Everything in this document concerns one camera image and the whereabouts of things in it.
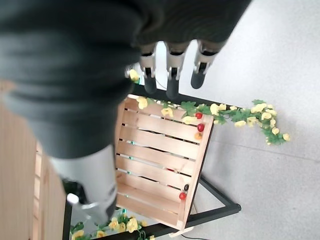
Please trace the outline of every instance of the wooden panel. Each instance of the wooden panel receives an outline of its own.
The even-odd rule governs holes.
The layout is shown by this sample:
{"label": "wooden panel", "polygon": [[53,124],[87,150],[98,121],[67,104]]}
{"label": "wooden panel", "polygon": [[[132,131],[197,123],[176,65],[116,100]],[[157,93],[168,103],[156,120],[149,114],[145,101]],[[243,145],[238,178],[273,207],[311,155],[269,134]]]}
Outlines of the wooden panel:
{"label": "wooden panel", "polygon": [[38,240],[39,239],[39,220],[34,216],[32,221],[32,240]]}
{"label": "wooden panel", "polygon": [[46,155],[42,156],[39,203],[39,240],[60,240],[63,235],[66,194]]}
{"label": "wooden panel", "polygon": [[119,140],[120,129],[122,126],[122,118],[124,115],[124,111],[125,111],[125,102],[123,101],[118,106],[118,116],[115,123],[115,131],[114,131],[114,148],[115,149],[117,149],[118,147],[118,140]]}
{"label": "wooden panel", "polygon": [[178,221],[176,223],[179,229],[183,229],[185,227],[185,223],[184,223],[185,211],[186,211],[186,200],[182,200],[179,208]]}
{"label": "wooden panel", "polygon": [[[163,117],[163,115],[161,113],[163,106],[160,104],[156,104],[156,103],[149,104],[144,109],[139,109],[137,100],[127,97],[127,99],[125,100],[125,108],[135,110],[135,111],[138,111],[138,112],[144,113],[144,114],[152,114],[152,115]],[[182,116],[185,114],[185,112],[186,111],[184,111],[184,110],[173,109],[173,117],[169,117],[169,115],[166,115],[165,118],[181,122]],[[200,123],[202,123],[202,119],[197,119],[192,124],[198,125]]]}
{"label": "wooden panel", "polygon": [[40,179],[38,177],[34,178],[34,196],[40,199]]}
{"label": "wooden panel", "polygon": [[199,146],[193,143],[173,139],[161,134],[154,134],[147,131],[122,126],[120,138],[135,141],[141,145],[153,147],[180,156],[196,159]]}
{"label": "wooden panel", "polygon": [[40,155],[42,154],[42,147],[39,142],[36,143],[36,152]]}
{"label": "wooden panel", "polygon": [[41,155],[39,153],[36,154],[35,157],[35,175],[40,178],[41,175]]}
{"label": "wooden panel", "polygon": [[189,210],[192,205],[193,195],[195,194],[195,190],[197,187],[197,179],[201,173],[202,162],[205,157],[206,148],[207,148],[207,145],[209,144],[210,132],[213,127],[213,120],[214,119],[212,116],[204,115],[202,119],[203,119],[203,122],[205,123],[205,128],[203,131],[202,140],[200,142],[200,146],[199,146],[200,148],[197,153],[196,160],[195,160],[195,167],[193,169],[193,173],[192,173],[192,177],[191,177],[192,181],[191,181],[191,184],[189,185],[189,190],[187,193],[187,197],[185,199],[183,228],[185,227],[185,224],[187,222]]}
{"label": "wooden panel", "polygon": [[25,122],[9,112],[2,94],[12,84],[0,80],[1,239],[32,239],[36,140]]}
{"label": "wooden panel", "polygon": [[174,213],[160,210],[159,208],[146,205],[145,203],[120,194],[117,195],[117,206],[176,228],[178,216]]}
{"label": "wooden panel", "polygon": [[161,196],[165,199],[180,203],[179,194],[180,190],[164,186],[154,181],[126,174],[124,172],[116,171],[116,181],[118,183],[126,184],[133,188],[142,189],[149,194]]}
{"label": "wooden panel", "polygon": [[122,183],[118,183],[117,187],[118,193],[128,195],[129,198],[143,200],[143,202],[147,202],[149,205],[162,210],[169,210],[173,213],[180,213],[180,204],[175,201],[168,200],[161,196],[155,196],[146,191]]}
{"label": "wooden panel", "polygon": [[33,200],[33,216],[39,218],[39,200],[36,198]]}
{"label": "wooden panel", "polygon": [[189,140],[194,143],[200,143],[200,140],[197,140],[194,137],[198,132],[197,127],[192,125],[168,121],[133,111],[124,111],[122,123],[133,127],[148,129],[157,133],[167,134],[179,139]]}
{"label": "wooden panel", "polygon": [[118,155],[116,156],[115,167],[180,189],[183,189],[186,184],[190,184],[191,180],[189,176],[150,166]]}
{"label": "wooden panel", "polygon": [[192,174],[195,165],[191,160],[173,156],[170,153],[153,150],[147,147],[132,145],[124,141],[119,141],[116,152],[142,160],[148,160],[188,175]]}

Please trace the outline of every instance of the gray floor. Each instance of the gray floor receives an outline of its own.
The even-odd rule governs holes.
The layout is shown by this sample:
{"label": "gray floor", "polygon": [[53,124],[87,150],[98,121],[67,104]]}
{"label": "gray floor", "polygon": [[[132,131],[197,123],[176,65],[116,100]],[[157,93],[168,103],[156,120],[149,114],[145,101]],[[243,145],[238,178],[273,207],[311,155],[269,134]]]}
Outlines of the gray floor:
{"label": "gray floor", "polygon": [[[320,239],[319,9],[320,0],[253,1],[199,90],[190,86],[196,47],[190,46],[180,92],[241,107],[263,99],[276,107],[280,131],[292,141],[267,146],[259,128],[216,126],[203,174],[242,211],[186,236]],[[164,56],[157,56],[157,78],[165,86]],[[195,207],[201,212],[219,205],[200,188]]]}

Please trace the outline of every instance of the black metal frame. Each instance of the black metal frame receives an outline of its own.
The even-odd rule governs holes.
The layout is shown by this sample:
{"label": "black metal frame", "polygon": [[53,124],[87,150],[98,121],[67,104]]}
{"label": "black metal frame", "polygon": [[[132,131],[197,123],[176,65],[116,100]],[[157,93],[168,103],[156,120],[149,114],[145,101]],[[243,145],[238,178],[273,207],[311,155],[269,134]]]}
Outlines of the black metal frame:
{"label": "black metal frame", "polygon": [[[163,101],[171,101],[174,104],[180,104],[181,102],[196,102],[197,105],[199,104],[220,104],[219,102],[209,101],[205,99],[200,99],[192,96],[182,95],[179,94],[179,96],[175,100],[168,99],[166,92],[164,90],[158,89],[155,94],[148,94],[145,91],[145,88],[143,85],[135,84],[133,93],[134,95],[138,96],[145,96],[157,100],[163,100]],[[213,127],[211,128],[209,139],[211,138],[211,134],[213,132]],[[206,159],[208,145],[206,146],[205,153],[204,153],[204,159]],[[201,170],[203,167],[205,160],[202,161]],[[201,184],[205,189],[207,189],[214,197],[216,197],[224,206],[204,212],[199,212],[196,214],[190,214],[186,222],[186,228],[190,228],[196,225],[200,225],[203,223],[207,223],[216,219],[220,219],[226,216],[230,216],[233,214],[236,214],[241,211],[241,206],[237,203],[234,203],[230,198],[228,198],[226,195],[224,195],[221,191],[216,189],[212,184],[210,184],[206,178],[202,175],[199,176],[197,180],[198,184]],[[70,224],[71,224],[71,215],[72,215],[72,206],[66,201],[65,204],[65,212],[64,212],[64,223],[63,223],[63,236],[62,240],[69,240],[69,231],[70,231]],[[155,237],[167,235],[170,233],[176,233],[179,230],[166,226],[162,223],[150,225],[147,227],[144,227],[143,230],[145,231],[146,237],[150,237],[154,235]],[[139,237],[139,233],[137,231],[134,231],[133,233],[129,232],[122,232],[114,235],[109,235],[105,237],[99,238],[99,240],[137,240]]]}

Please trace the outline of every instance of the red artificial fruit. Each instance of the red artificial fruit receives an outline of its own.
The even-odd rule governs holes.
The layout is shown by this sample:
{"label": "red artificial fruit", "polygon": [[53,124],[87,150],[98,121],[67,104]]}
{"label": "red artificial fruit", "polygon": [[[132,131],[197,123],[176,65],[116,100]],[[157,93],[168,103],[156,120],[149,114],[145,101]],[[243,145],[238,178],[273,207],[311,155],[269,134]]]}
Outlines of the red artificial fruit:
{"label": "red artificial fruit", "polygon": [[187,194],[185,194],[184,192],[181,192],[181,193],[179,194],[179,198],[180,198],[181,200],[185,200],[186,197],[187,197]]}
{"label": "red artificial fruit", "polygon": [[205,125],[203,123],[199,123],[198,126],[196,126],[196,128],[200,133],[202,133],[205,129]]}
{"label": "red artificial fruit", "polygon": [[202,112],[197,112],[195,116],[196,116],[196,119],[202,119],[203,114]]}

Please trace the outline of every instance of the green artificial leaf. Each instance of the green artificial leaf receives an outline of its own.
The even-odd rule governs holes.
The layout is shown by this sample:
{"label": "green artificial leaf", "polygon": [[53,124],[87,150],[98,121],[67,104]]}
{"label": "green artificial leaf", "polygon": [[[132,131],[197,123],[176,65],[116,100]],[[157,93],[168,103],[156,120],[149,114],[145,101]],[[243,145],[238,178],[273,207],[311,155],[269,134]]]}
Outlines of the green artificial leaf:
{"label": "green artificial leaf", "polygon": [[147,100],[147,102],[148,102],[148,105],[149,105],[149,104],[154,104],[154,103],[155,103],[155,101],[154,101],[154,99],[153,99],[153,98],[147,97],[147,98],[146,98],[146,100]]}
{"label": "green artificial leaf", "polygon": [[241,112],[240,110],[237,110],[235,114],[231,116],[231,121],[235,123],[241,120],[244,120],[243,112]]}
{"label": "green artificial leaf", "polygon": [[219,114],[225,115],[225,114],[231,113],[231,111],[232,111],[232,110],[223,110],[223,111],[219,111]]}
{"label": "green artificial leaf", "polygon": [[188,112],[187,111],[182,115],[181,119],[183,119],[186,116],[188,116]]}
{"label": "green artificial leaf", "polygon": [[77,232],[79,230],[82,230],[82,229],[84,229],[84,227],[85,227],[84,223],[82,221],[80,221],[74,226],[74,228],[72,229],[71,233],[73,234],[73,233],[75,233],[75,232]]}
{"label": "green artificial leaf", "polygon": [[70,232],[73,234],[73,230],[74,230],[75,226],[70,225]]}
{"label": "green artificial leaf", "polygon": [[200,104],[197,109],[197,112],[203,113],[204,115],[212,115],[210,107],[206,104]]}
{"label": "green artificial leaf", "polygon": [[257,105],[257,104],[265,104],[266,102],[263,101],[263,100],[259,100],[259,99],[255,99],[252,101],[254,105]]}
{"label": "green artificial leaf", "polygon": [[197,112],[196,102],[195,101],[183,101],[181,103],[181,108],[187,112],[187,116],[193,117]]}
{"label": "green artificial leaf", "polygon": [[220,115],[220,114],[218,116],[215,116],[214,120],[218,120],[218,123],[221,124],[221,125],[223,125],[223,124],[225,124],[227,122],[225,117],[223,115]]}
{"label": "green artificial leaf", "polygon": [[181,108],[188,111],[190,109],[196,108],[196,102],[195,101],[183,101],[181,102]]}

